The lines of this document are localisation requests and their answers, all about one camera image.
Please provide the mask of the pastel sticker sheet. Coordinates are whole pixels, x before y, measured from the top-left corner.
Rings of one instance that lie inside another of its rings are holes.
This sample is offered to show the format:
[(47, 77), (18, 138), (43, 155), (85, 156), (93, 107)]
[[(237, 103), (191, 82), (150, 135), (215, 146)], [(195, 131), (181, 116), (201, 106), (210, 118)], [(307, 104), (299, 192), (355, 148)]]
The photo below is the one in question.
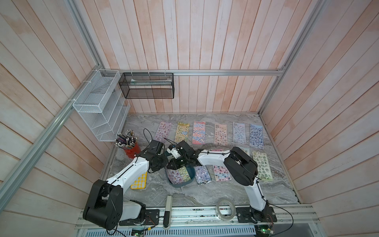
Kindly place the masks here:
[(214, 143), (216, 145), (227, 146), (227, 125), (226, 124), (215, 124), (215, 133), (214, 133)]

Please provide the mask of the teal storage box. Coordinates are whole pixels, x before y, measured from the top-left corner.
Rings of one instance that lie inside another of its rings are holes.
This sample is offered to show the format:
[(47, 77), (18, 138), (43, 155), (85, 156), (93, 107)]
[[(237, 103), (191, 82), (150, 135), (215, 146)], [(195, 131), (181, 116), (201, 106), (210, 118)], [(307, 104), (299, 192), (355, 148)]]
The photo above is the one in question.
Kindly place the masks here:
[(177, 170), (165, 169), (169, 184), (174, 188), (180, 188), (190, 184), (195, 178), (194, 167), (181, 167)]

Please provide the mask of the pink yellow cat sticker sheet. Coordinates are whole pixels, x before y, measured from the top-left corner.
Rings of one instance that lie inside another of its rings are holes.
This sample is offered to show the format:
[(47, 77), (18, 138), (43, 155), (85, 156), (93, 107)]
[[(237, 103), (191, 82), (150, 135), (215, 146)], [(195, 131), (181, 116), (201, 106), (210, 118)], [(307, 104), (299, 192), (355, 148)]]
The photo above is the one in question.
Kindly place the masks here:
[(232, 179), (228, 169), (224, 166), (213, 166), (213, 170), (217, 182), (230, 181)]

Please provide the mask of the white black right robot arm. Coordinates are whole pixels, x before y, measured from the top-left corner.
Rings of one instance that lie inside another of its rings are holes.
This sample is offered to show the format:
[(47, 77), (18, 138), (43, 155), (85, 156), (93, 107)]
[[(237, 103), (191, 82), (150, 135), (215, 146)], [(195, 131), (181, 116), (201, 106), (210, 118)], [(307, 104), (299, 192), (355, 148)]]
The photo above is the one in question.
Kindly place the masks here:
[(252, 213), (262, 214), (268, 209), (258, 183), (258, 164), (241, 148), (233, 147), (227, 151), (194, 150), (185, 141), (170, 145), (167, 152), (173, 156), (167, 168), (177, 170), (182, 167), (222, 166), (233, 179), (244, 186), (249, 198)]

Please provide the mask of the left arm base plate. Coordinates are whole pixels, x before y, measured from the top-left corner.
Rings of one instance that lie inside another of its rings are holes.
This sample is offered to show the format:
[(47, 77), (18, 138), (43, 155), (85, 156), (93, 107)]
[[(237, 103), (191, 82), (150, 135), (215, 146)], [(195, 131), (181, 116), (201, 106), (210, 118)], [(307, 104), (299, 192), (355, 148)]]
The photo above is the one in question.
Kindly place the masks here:
[(119, 222), (120, 226), (142, 226), (159, 224), (159, 209), (143, 209), (136, 219), (127, 219)]

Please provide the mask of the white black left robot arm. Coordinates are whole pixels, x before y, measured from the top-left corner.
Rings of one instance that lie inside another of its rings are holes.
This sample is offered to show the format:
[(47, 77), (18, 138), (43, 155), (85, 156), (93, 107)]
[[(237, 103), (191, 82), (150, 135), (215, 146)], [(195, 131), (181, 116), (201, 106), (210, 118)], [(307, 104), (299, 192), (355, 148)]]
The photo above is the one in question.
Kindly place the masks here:
[(84, 207), (83, 219), (108, 231), (119, 222), (145, 223), (146, 205), (136, 201), (123, 201), (124, 193), (138, 178), (148, 171), (159, 171), (168, 163), (162, 142), (152, 140), (147, 148), (115, 176), (93, 183)]

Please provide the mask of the light blue sticker sheet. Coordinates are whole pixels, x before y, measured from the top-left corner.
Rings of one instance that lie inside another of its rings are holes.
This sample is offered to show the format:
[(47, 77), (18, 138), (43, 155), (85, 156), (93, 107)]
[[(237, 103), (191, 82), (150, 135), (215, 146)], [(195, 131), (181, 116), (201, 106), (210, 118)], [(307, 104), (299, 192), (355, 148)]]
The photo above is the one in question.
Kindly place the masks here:
[(233, 122), (233, 141), (237, 144), (246, 143), (246, 131), (244, 123)]

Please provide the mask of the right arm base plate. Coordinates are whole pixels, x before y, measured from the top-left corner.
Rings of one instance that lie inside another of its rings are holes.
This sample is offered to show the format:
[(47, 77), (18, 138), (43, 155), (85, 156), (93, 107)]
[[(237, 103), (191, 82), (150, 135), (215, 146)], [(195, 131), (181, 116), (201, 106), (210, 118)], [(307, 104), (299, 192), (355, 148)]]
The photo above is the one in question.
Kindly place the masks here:
[(266, 206), (262, 211), (257, 211), (251, 207), (237, 207), (236, 216), (239, 223), (277, 222), (276, 214), (271, 206)]

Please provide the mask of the red blue cat sticker sheet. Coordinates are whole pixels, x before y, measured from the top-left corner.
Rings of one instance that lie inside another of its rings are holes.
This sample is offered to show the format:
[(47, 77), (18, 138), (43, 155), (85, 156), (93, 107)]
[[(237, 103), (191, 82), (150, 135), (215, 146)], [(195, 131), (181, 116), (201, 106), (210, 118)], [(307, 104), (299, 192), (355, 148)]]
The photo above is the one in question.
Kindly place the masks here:
[(193, 123), (192, 143), (195, 145), (203, 145), (206, 142), (206, 122), (195, 121)]

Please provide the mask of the pink round sticker sheet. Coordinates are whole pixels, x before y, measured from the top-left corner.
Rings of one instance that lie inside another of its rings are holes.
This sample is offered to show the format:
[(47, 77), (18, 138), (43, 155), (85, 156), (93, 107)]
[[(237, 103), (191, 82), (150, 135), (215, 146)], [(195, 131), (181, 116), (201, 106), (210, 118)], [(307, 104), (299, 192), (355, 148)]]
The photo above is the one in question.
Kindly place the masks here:
[(183, 179), (178, 170), (167, 169), (166, 172), (171, 184), (177, 185), (183, 182)]

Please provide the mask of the purple sticker sheet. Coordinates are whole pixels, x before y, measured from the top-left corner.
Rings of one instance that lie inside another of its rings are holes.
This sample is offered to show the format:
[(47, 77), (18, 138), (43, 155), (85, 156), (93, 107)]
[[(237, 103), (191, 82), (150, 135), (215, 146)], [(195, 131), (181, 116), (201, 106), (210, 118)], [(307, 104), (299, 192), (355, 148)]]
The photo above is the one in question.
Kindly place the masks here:
[(199, 185), (210, 183), (211, 176), (206, 166), (196, 166), (195, 168), (195, 178)]

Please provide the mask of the dark blue sticker sheet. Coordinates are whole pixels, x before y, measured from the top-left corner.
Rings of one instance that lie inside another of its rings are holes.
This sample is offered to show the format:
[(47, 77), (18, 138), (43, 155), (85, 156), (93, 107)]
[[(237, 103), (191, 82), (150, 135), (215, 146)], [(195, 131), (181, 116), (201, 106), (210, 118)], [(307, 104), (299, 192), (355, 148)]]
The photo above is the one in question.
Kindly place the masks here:
[(263, 127), (261, 125), (250, 124), (249, 145), (257, 149), (263, 149)]

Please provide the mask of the colourful small sticker sheet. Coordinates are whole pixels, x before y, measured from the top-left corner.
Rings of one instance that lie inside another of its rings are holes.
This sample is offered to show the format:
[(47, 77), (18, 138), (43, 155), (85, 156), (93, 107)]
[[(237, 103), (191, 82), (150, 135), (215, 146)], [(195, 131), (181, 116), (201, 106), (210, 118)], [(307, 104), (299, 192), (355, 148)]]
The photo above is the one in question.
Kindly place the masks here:
[(189, 127), (190, 124), (178, 122), (177, 130), (175, 134), (175, 143), (179, 143), (181, 141), (187, 141), (189, 135)]

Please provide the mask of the green yellow sticker sheet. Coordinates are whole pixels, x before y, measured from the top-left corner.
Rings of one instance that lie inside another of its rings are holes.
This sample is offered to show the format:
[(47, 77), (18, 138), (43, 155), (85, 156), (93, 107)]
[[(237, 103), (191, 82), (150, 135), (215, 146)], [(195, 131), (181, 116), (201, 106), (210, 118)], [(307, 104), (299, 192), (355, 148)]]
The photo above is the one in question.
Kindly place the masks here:
[(187, 171), (187, 168), (184, 166), (184, 167), (181, 167), (180, 169), (178, 169), (178, 172), (180, 174), (180, 177), (181, 177), (181, 182), (184, 183), (184, 182), (188, 182), (191, 180), (191, 177)]

